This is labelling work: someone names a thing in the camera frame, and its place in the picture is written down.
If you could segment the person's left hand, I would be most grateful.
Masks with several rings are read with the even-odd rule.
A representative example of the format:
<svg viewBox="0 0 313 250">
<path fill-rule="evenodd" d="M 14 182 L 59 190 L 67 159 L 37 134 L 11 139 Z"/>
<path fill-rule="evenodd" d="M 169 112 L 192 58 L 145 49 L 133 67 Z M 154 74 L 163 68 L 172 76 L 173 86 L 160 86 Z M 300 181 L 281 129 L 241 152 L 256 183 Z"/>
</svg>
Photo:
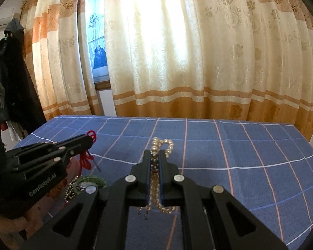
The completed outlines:
<svg viewBox="0 0 313 250">
<path fill-rule="evenodd" d="M 26 237 L 30 238 L 42 227 L 42 215 L 38 204 L 32 206 L 24 216 L 15 220 L 0 215 L 0 249 L 20 249 L 18 241 L 12 234 L 25 230 Z"/>
</svg>

